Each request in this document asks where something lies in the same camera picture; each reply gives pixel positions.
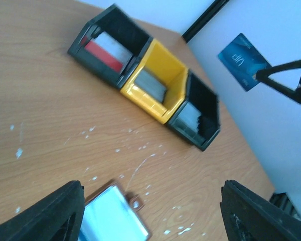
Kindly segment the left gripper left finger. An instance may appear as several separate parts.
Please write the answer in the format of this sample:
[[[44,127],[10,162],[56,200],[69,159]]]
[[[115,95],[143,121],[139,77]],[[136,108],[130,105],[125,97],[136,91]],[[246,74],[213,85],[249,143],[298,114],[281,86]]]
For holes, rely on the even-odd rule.
[[[84,187],[70,181],[0,224],[0,240],[78,240],[84,204]]]

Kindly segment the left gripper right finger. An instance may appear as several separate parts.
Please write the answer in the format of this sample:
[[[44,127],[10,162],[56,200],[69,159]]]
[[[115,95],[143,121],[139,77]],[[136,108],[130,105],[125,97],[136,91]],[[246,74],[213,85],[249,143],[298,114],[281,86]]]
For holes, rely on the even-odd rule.
[[[235,180],[221,187],[221,214],[229,240],[301,240],[301,221]]]

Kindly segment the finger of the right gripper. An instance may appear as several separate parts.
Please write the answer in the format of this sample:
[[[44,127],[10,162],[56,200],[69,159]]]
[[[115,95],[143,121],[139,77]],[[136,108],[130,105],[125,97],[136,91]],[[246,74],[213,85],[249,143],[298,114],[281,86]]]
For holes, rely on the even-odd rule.
[[[301,60],[259,70],[255,79],[301,104]]]

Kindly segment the brown leather card holder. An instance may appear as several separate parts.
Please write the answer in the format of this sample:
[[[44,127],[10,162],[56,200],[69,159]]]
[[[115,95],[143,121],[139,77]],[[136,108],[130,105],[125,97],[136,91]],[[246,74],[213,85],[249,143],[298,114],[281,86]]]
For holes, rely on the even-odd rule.
[[[112,179],[85,200],[79,240],[150,240],[152,232],[139,215],[141,197]]]

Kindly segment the yellow bin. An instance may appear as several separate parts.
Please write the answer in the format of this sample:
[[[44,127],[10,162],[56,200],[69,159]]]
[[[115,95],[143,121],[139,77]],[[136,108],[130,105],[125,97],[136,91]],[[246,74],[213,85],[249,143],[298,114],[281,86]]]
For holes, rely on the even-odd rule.
[[[186,96],[188,67],[153,39],[120,93],[165,124]]]

